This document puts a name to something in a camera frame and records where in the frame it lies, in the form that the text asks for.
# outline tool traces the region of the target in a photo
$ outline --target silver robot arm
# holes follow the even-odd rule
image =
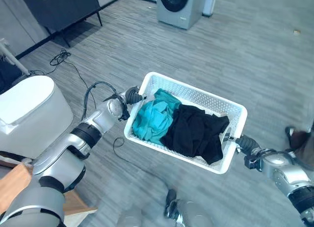
[[[245,135],[235,142],[246,154],[245,166],[249,169],[257,169],[273,180],[300,213],[304,224],[314,227],[314,182],[299,165],[295,164],[291,154],[284,151],[263,150],[255,140]]]
[[[138,88],[114,94],[95,112],[33,161],[29,186],[0,217],[1,227],[63,227],[63,193],[74,189],[85,174],[83,160],[117,120],[129,117],[127,104],[142,100]]]

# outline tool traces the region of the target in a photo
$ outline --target white pipe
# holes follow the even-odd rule
[[[14,55],[4,46],[3,43],[0,42],[0,50],[5,54],[7,58],[9,58],[23,73],[25,73],[27,76],[30,75],[29,71],[27,68],[24,67],[23,64],[18,61]]]

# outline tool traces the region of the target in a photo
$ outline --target white plastic laundry basket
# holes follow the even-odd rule
[[[183,104],[196,106],[205,110],[207,114],[215,114],[218,117],[225,115],[228,116],[230,124],[226,131],[220,135],[224,155],[223,159],[208,165],[201,157],[186,157],[175,151],[169,150],[165,146],[142,141],[133,135],[132,124],[138,111],[143,104],[154,99],[154,93],[159,88],[169,92],[178,98]],[[144,102],[139,102],[133,107],[130,113],[130,118],[128,119],[124,129],[124,135],[127,139],[216,174],[223,174],[228,170],[236,150],[236,143],[232,141],[223,141],[223,138],[226,133],[230,133],[230,136],[235,138],[240,137],[247,117],[247,111],[244,106],[154,72],[148,73],[145,76],[139,93],[147,96],[147,99]]]

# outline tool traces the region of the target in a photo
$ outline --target gray washing machine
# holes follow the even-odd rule
[[[204,9],[205,0],[157,0],[159,21],[189,29],[195,24]]]

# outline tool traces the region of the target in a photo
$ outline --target power cord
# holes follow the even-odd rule
[[[155,174],[153,174],[153,173],[151,173],[151,172],[149,172],[149,171],[147,171],[147,170],[144,170],[143,168],[139,167],[138,165],[136,165],[136,164],[134,164],[134,163],[132,163],[132,162],[126,160],[125,158],[123,158],[123,157],[121,157],[120,155],[117,154],[117,152],[116,152],[115,149],[122,147],[122,146],[124,145],[124,143],[125,143],[125,140],[124,140],[123,137],[118,137],[118,138],[116,138],[116,139],[114,140],[114,142],[113,142],[113,144],[112,144],[112,150],[113,150],[114,154],[115,154],[118,158],[120,158],[121,160],[123,160],[123,161],[125,161],[125,162],[127,162],[127,163],[130,163],[131,165],[135,166],[136,168],[140,169],[141,171],[143,171],[143,172],[145,172],[145,173],[151,175],[152,177],[155,177],[155,178],[159,179],[159,180],[166,186],[167,190],[169,190],[169,185],[167,184],[167,182],[166,182],[164,179],[160,178],[159,176],[157,176],[157,175],[155,175]]]
[[[71,65],[72,67],[74,67],[74,69],[76,70],[78,76],[80,77],[80,79],[82,80],[82,82],[84,83],[86,88],[88,89],[88,85],[86,84],[86,81],[82,78],[82,76],[79,74],[79,71],[78,71],[77,67],[73,63],[65,61],[71,55],[72,54],[70,52],[68,52],[66,49],[61,49],[60,53],[57,54],[49,63],[51,66],[55,66],[55,68],[52,71],[50,71],[48,73],[45,73],[42,70],[30,70],[29,71],[30,75],[46,76],[46,75],[51,74],[54,71],[56,71],[58,69],[59,65],[64,62],[64,63],[67,63],[68,65]],[[94,98],[92,93],[91,93],[91,95],[92,95],[92,98],[93,98],[93,101],[94,101],[94,106],[96,108],[95,98]]]
[[[86,117],[89,93],[92,94],[91,90],[93,88],[96,88],[96,86],[99,85],[99,84],[103,84],[103,85],[106,85],[106,86],[110,87],[112,89],[113,93],[118,94],[117,90],[111,84],[109,84],[108,82],[106,82],[106,81],[96,81],[93,85],[91,85],[90,87],[87,88],[87,91],[85,93],[85,96],[84,96],[84,108],[83,108],[83,114],[82,114],[81,120],[83,120]]]

